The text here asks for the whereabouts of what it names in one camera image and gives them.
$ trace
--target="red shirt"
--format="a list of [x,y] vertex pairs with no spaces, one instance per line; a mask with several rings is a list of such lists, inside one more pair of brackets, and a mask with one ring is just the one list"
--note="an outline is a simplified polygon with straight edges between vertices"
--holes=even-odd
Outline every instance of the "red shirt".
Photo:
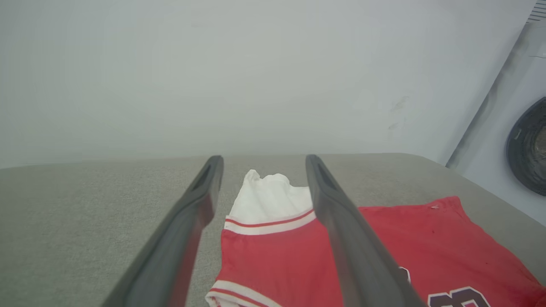
[[[546,305],[546,289],[472,223],[458,197],[359,210],[430,307]],[[206,299],[211,306],[341,307],[326,229],[312,210],[256,225],[226,219],[222,270]]]

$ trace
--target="printed number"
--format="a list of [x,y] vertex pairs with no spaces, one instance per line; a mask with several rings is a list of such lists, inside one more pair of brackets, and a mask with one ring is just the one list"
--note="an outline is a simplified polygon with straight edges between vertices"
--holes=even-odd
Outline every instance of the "printed number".
[[491,307],[483,294],[472,287],[449,291],[449,294],[436,293],[429,295],[430,307]]

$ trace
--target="gray table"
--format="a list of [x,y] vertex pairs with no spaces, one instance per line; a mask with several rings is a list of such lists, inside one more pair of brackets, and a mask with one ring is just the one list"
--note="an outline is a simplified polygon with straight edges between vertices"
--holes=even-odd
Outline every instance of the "gray table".
[[[321,157],[359,206],[459,196],[472,221],[546,284],[546,227],[444,166],[402,153]],[[0,305],[99,305],[206,159],[0,170]],[[216,216],[201,238],[187,306],[207,306],[204,296],[221,266],[223,220],[246,172],[281,173],[306,186],[304,161],[225,157]]]

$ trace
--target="white trim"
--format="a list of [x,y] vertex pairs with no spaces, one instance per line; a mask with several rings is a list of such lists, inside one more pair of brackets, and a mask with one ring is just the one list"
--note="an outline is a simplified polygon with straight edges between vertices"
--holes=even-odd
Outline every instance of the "white trim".
[[209,304],[210,307],[218,307],[218,305],[212,299],[212,297],[216,297],[216,298],[218,298],[220,300],[220,302],[219,302],[220,307],[222,307],[222,303],[221,303],[222,300],[225,300],[227,302],[233,302],[233,303],[241,305],[241,306],[260,307],[258,305],[254,305],[254,304],[252,304],[250,302],[242,300],[242,299],[240,299],[238,297],[231,296],[231,295],[225,294],[225,293],[219,293],[219,292],[216,292],[216,291],[211,291],[211,292],[207,293],[207,295],[205,296],[205,301]]
[[[277,304],[274,300],[268,298],[267,296],[264,296],[262,295],[261,293],[259,292],[256,292],[248,287],[245,287],[245,286],[241,286],[239,284],[236,284],[234,282],[231,282],[231,281],[226,281],[226,280],[217,280],[214,285],[212,285],[212,289],[222,289],[222,290],[227,290],[227,291],[231,291],[231,292],[235,292],[241,296],[244,296],[244,297],[247,297],[251,300],[255,300],[261,304],[264,304],[268,307],[281,307],[279,304]],[[219,297],[219,298],[222,298],[222,299],[225,299],[225,300],[231,300],[232,302],[236,302],[240,305],[244,305],[244,306],[251,306],[251,307],[254,307],[256,305],[254,304],[251,304],[249,302],[245,302],[244,300],[240,299],[240,298],[237,298],[237,297],[234,297],[234,296],[231,296],[229,294],[225,294],[225,293],[219,293],[219,292],[216,292],[216,291],[210,291],[209,293],[207,293],[207,295],[205,296],[205,299],[207,302],[209,302],[209,305],[211,305],[212,307],[216,307],[214,306],[214,301],[212,300],[212,297]]]
[[267,225],[267,226],[259,226],[259,227],[245,227],[245,226],[237,225],[230,221],[225,221],[224,229],[232,231],[234,233],[244,234],[244,235],[270,234],[270,233],[277,233],[277,232],[285,232],[285,231],[299,228],[303,225],[306,225],[312,222],[316,218],[317,216],[314,214],[314,211],[313,211],[309,213],[308,215],[302,217],[301,219],[298,219],[295,221],[274,224],[274,225]]
[[[264,223],[274,223],[274,222],[282,222],[282,221],[286,221],[286,220],[291,220],[291,219],[295,219],[296,217],[300,217],[302,215],[305,215],[307,214],[309,211],[313,210],[313,207],[309,207],[307,209],[305,209],[304,211],[300,212],[300,213],[297,213],[297,214],[292,214],[292,215],[288,215],[288,216],[283,216],[283,217],[277,217],[277,218],[270,218],[270,219],[267,219],[267,220],[264,220],[264,221],[260,221],[259,224],[264,224]],[[232,216],[232,215],[226,215],[225,216],[227,219],[230,219],[230,220],[233,220],[235,222],[238,222],[238,223],[241,223],[241,224],[248,224],[248,221],[244,221],[236,216]]]

